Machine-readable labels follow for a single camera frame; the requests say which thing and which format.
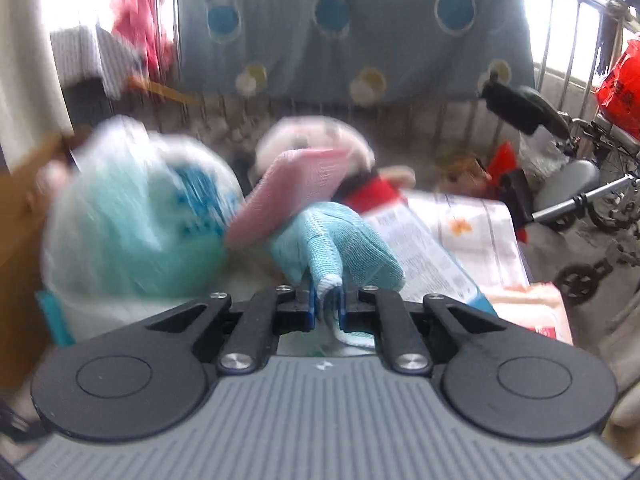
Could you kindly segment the teal knitted cloth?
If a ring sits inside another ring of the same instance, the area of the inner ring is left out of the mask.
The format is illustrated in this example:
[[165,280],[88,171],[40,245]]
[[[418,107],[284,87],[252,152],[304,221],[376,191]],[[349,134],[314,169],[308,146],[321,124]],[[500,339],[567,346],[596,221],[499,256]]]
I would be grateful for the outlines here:
[[[293,285],[310,274],[316,298],[349,283],[399,292],[405,273],[378,232],[349,207],[314,203],[296,214],[267,243],[273,260]],[[348,334],[338,326],[337,308],[318,307],[316,327],[309,333],[283,336],[278,352],[285,356],[361,356],[374,352],[374,337]]]

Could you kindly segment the pink knitted cloth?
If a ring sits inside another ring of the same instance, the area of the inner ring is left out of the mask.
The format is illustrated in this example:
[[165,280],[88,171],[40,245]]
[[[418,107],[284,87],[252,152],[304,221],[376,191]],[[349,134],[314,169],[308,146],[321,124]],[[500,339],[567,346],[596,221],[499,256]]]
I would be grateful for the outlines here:
[[224,241],[230,248],[261,243],[307,206],[329,200],[348,173],[346,148],[302,148],[280,154],[233,218]]

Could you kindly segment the large printed carton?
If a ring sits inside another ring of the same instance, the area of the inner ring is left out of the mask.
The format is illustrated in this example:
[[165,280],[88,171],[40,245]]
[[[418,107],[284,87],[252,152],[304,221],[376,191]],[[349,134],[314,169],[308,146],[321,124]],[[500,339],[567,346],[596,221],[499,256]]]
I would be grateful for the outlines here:
[[405,274],[401,297],[420,302],[447,296],[490,313],[494,289],[522,288],[529,279],[510,211],[494,200],[407,191],[366,212]]

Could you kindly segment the white panda plush toy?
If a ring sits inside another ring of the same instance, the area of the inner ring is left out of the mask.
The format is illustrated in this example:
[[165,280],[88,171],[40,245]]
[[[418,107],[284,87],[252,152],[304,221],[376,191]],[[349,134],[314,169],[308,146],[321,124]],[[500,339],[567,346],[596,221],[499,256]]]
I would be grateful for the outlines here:
[[278,155],[300,148],[347,150],[350,162],[345,180],[332,197],[366,212],[414,188],[416,173],[408,166],[379,167],[374,151],[354,127],[324,116],[288,117],[276,122],[258,141],[255,151],[255,182],[263,177]]

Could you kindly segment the pink wet wipes pack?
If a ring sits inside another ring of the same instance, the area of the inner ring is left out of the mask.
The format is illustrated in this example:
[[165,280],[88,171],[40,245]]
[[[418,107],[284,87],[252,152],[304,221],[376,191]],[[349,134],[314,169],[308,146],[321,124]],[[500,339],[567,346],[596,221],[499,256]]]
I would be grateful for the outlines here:
[[574,344],[570,323],[559,289],[551,283],[484,288],[498,317],[538,334]]

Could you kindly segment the white plastic bag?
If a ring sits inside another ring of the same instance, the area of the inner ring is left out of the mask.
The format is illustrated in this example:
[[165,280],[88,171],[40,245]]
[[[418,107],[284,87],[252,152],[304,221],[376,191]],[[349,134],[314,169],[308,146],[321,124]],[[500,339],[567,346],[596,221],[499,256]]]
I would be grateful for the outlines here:
[[81,341],[207,295],[224,270],[224,232],[244,202],[229,165],[181,134],[134,118],[101,122],[55,197],[43,286]]

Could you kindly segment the cardboard box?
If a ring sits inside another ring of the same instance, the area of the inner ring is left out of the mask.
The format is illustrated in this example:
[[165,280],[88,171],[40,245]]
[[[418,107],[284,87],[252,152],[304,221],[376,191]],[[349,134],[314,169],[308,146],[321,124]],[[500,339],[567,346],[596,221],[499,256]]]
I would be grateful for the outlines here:
[[82,127],[44,142],[21,165],[1,175],[1,395],[21,388],[46,351],[51,338],[38,307],[41,288],[39,255],[46,215],[28,204],[40,168],[70,151],[91,134]]

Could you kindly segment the blue dotted quilt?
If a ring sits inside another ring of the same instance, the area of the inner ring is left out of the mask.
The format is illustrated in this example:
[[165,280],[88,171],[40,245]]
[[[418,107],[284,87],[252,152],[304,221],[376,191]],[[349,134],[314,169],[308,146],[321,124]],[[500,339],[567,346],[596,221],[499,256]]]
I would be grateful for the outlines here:
[[523,0],[176,0],[191,91],[373,106],[529,86]]

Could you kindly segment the white curtain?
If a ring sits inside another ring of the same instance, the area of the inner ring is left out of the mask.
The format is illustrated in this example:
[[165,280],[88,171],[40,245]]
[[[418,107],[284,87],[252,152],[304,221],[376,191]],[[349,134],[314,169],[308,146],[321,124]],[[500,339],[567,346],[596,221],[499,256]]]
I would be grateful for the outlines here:
[[40,0],[1,0],[1,151],[9,169],[72,128]]

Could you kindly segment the polka dot cloth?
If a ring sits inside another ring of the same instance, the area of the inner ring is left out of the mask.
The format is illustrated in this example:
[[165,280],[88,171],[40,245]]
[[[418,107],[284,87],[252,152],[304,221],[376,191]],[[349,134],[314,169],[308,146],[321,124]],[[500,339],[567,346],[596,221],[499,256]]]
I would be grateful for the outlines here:
[[105,95],[119,100],[131,75],[141,67],[140,53],[99,25],[50,33],[58,81],[62,88],[99,79]]

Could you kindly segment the pink hanging garment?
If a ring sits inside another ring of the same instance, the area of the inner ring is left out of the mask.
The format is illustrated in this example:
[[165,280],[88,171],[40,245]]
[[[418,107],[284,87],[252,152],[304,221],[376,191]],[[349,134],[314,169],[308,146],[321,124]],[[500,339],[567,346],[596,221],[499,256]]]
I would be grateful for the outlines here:
[[174,58],[174,44],[160,19],[160,0],[113,0],[112,33],[142,56],[149,77],[161,81]]

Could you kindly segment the red plastic bag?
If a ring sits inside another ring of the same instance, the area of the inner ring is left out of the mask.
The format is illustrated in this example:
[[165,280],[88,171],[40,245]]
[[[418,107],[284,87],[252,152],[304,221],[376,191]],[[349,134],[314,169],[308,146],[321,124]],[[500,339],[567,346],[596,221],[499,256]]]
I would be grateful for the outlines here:
[[602,115],[635,139],[640,133],[640,40],[627,47],[596,91]]

